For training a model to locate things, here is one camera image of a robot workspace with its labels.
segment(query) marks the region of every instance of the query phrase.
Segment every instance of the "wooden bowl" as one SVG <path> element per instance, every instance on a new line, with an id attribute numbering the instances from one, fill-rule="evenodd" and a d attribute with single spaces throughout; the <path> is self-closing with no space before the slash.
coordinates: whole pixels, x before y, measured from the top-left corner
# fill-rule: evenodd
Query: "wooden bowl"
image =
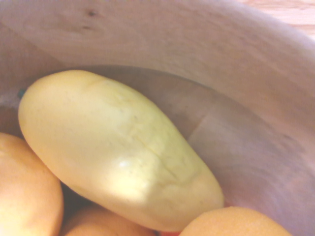
<path id="1" fill-rule="evenodd" d="M 315 43 L 230 0 L 0 1 L 0 132 L 20 89 L 83 68 L 153 100 L 228 205 L 315 232 Z"/>

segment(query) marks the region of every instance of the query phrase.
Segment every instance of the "wooden table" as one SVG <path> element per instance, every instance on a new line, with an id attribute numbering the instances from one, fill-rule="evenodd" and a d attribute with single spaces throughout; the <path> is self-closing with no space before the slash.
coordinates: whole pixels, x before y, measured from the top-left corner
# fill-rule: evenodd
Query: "wooden table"
<path id="1" fill-rule="evenodd" d="M 237 0 L 303 31 L 315 40 L 315 0 Z"/>

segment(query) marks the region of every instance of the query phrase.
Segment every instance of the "pale yellow fruit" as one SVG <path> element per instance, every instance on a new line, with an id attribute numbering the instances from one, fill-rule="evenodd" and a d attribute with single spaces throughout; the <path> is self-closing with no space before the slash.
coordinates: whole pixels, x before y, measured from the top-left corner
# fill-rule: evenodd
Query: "pale yellow fruit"
<path id="1" fill-rule="evenodd" d="M 89 206 L 66 223 L 61 236 L 155 236 L 155 233 L 102 207 Z"/>
<path id="2" fill-rule="evenodd" d="M 20 138 L 0 133 L 0 235 L 57 236 L 60 181 Z"/>
<path id="3" fill-rule="evenodd" d="M 71 70 L 36 81 L 19 123 L 31 148 L 74 191 L 140 225 L 180 231 L 223 207 L 209 168 L 142 94 Z"/>

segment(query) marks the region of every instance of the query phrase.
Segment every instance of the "wood grain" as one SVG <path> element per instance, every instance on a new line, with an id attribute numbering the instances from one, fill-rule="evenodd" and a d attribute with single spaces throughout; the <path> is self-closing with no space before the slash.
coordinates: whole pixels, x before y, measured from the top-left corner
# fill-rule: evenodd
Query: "wood grain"
<path id="1" fill-rule="evenodd" d="M 315 40 L 315 0 L 237 0 L 299 29 Z"/>
<path id="2" fill-rule="evenodd" d="M 268 11 L 276 2 L 282 9 L 283 1 L 246 4 Z M 284 6 L 296 9 L 293 1 Z M 312 27 L 311 7 L 299 9 L 309 20 L 303 27 Z M 156 102 L 229 203 L 258 209 L 295 236 L 314 234 L 315 43 L 308 36 L 230 0 L 2 0 L 0 22 L 2 62 L 11 55 L 0 72 L 8 88 L 71 66 L 173 74 L 92 68 Z M 19 41 L 2 39 L 11 34 Z"/>

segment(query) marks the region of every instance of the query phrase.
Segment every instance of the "orange fruit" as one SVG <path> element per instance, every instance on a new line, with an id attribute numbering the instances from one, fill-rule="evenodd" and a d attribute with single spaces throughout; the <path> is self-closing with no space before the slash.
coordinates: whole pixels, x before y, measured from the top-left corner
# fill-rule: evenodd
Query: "orange fruit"
<path id="1" fill-rule="evenodd" d="M 292 236 L 267 216 L 248 208 L 226 207 L 201 214 L 180 236 Z"/>
<path id="2" fill-rule="evenodd" d="M 153 230 L 137 225 L 98 205 L 79 210 L 62 229 L 61 236 L 155 236 Z"/>
<path id="3" fill-rule="evenodd" d="M 62 219 L 59 179 L 25 141 L 0 133 L 0 235 L 57 236 Z"/>
<path id="4" fill-rule="evenodd" d="M 180 232 L 160 232 L 160 236 L 179 236 Z"/>

